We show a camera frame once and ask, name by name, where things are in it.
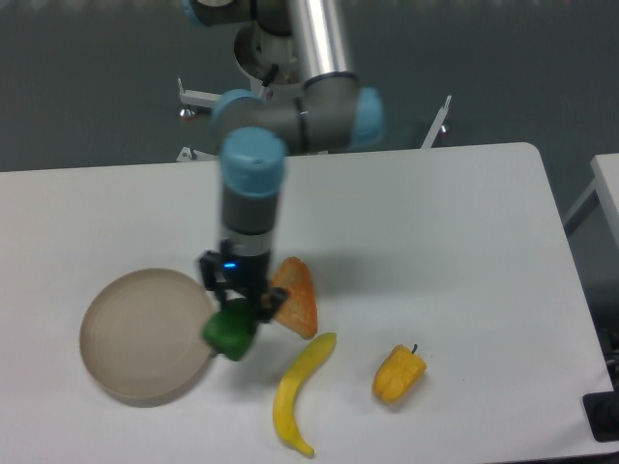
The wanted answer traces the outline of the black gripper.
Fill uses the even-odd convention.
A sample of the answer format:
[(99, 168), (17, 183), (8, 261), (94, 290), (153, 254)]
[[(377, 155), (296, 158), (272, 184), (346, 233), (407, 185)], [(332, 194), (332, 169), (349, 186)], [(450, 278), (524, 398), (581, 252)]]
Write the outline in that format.
[(198, 258), (204, 288), (213, 294), (220, 309), (231, 289), (244, 296), (256, 296), (251, 301), (254, 320), (257, 324), (269, 323), (288, 299), (283, 288), (268, 286), (271, 250), (223, 239), (220, 252), (208, 250)]

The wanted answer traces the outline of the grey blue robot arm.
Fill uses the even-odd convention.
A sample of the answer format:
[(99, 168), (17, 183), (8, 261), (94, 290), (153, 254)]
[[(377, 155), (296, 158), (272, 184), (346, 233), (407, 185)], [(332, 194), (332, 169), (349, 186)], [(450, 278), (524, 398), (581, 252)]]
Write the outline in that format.
[(286, 293), (268, 282), (273, 231), (288, 155), (358, 148), (384, 133), (378, 92), (362, 87), (349, 55), (338, 1), (187, 1), (204, 26), (249, 21), (293, 42), (301, 89), (270, 101), (247, 90), (222, 94), (211, 113), (221, 167), (220, 247), (199, 259), (220, 308), (248, 301), (254, 324), (269, 322)]

